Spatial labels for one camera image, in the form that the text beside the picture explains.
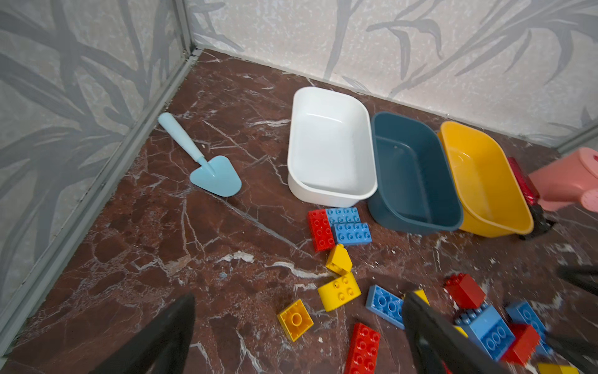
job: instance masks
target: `toy shovel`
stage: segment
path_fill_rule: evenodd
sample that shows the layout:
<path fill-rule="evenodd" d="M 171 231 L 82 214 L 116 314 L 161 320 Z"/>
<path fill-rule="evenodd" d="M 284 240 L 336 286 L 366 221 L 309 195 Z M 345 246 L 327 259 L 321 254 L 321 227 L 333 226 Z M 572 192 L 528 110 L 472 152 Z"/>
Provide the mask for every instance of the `toy shovel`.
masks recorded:
<path fill-rule="evenodd" d="M 172 114 L 167 112 L 160 114 L 158 122 L 189 156 L 201 165 L 200 168 L 195 169 L 189 176 L 193 184 L 224 197 L 229 197 L 239 192 L 241 189 L 241 179 L 228 158 L 216 156 L 207 161 Z"/>

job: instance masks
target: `shovel handle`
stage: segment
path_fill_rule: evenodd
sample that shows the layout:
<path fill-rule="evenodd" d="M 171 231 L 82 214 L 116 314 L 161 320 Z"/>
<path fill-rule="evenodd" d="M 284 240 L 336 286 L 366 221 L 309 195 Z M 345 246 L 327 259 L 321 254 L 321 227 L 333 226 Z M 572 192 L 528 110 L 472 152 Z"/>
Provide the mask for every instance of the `shovel handle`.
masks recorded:
<path fill-rule="evenodd" d="M 195 162 L 199 163 L 200 159 L 204 159 L 203 153 L 197 148 L 193 140 L 189 137 L 189 134 L 183 130 L 172 114 L 168 112 L 160 114 L 158 122 Z"/>

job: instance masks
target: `brown marble floor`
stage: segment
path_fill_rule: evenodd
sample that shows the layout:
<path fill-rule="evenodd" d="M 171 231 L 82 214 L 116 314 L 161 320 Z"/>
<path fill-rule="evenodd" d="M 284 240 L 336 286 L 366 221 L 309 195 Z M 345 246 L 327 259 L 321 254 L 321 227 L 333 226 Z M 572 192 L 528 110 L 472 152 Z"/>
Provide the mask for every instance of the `brown marble floor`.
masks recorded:
<path fill-rule="evenodd" d="M 558 264 L 598 263 L 598 215 L 569 207 L 560 224 L 530 242 L 457 231 L 421 237 L 377 225 L 373 243 L 349 247 L 364 292 L 326 313 L 316 287 L 333 279 L 307 227 L 317 206 L 286 185 L 292 98 L 314 85 L 355 96 L 370 114 L 391 111 L 438 129 L 436 115 L 294 74 L 206 51 L 169 111 L 208 158 L 227 156 L 243 180 L 223 199 L 189 182 L 197 165 L 155 129 L 114 197 L 90 229 L 39 311 L 29 319 L 1 371 L 84 373 L 115 351 L 175 298 L 191 292 L 197 317 L 186 373 L 337 373 L 357 321 L 382 334 L 377 373 L 414 373 L 402 330 L 365 307 L 378 284 L 399 293 L 421 284 L 432 307 L 455 313 L 443 278 L 470 273 L 501 306 L 527 299 L 552 331 L 598 342 L 598 298 L 564 284 Z M 525 171 L 557 154 L 491 133 Z M 298 341 L 276 314 L 301 298 L 315 325 Z M 512 367 L 520 373 L 522 368 Z"/>

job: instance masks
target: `wall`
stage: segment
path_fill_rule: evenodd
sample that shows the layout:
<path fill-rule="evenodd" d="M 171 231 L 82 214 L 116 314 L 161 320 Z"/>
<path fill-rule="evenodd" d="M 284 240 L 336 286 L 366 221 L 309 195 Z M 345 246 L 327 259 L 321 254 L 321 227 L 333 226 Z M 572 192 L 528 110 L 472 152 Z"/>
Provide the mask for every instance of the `wall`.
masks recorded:
<path fill-rule="evenodd" d="M 183 58 L 171 0 L 0 5 L 0 312 Z"/>
<path fill-rule="evenodd" d="M 197 43 L 554 145 L 598 117 L 596 0 L 187 0 Z"/>

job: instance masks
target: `blue building block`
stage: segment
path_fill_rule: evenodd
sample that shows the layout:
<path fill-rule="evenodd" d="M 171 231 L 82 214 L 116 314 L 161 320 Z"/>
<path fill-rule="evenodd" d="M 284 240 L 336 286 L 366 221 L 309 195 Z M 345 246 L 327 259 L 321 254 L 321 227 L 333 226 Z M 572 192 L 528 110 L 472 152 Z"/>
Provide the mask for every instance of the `blue building block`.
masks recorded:
<path fill-rule="evenodd" d="M 359 223 L 361 219 L 357 208 L 329 208 L 326 209 L 328 222 L 331 225 L 336 223 Z"/>
<path fill-rule="evenodd" d="M 553 353 L 553 349 L 544 341 L 546 337 L 546 327 L 527 301 L 512 303 L 506 307 L 506 310 L 513 322 L 532 325 L 533 329 L 540 335 L 540 344 L 536 348 L 537 354 L 550 356 Z"/>
<path fill-rule="evenodd" d="M 345 247 L 372 243 L 370 228 L 367 223 L 337 223 L 332 226 L 334 240 Z"/>
<path fill-rule="evenodd" d="M 498 311 L 486 303 L 478 309 L 467 309 L 455 323 L 463 328 L 469 340 L 488 353 L 494 361 L 500 360 L 515 341 L 515 335 Z"/>
<path fill-rule="evenodd" d="M 384 318 L 399 329 L 405 330 L 403 325 L 403 300 L 377 285 L 370 287 L 365 307 L 372 313 Z"/>

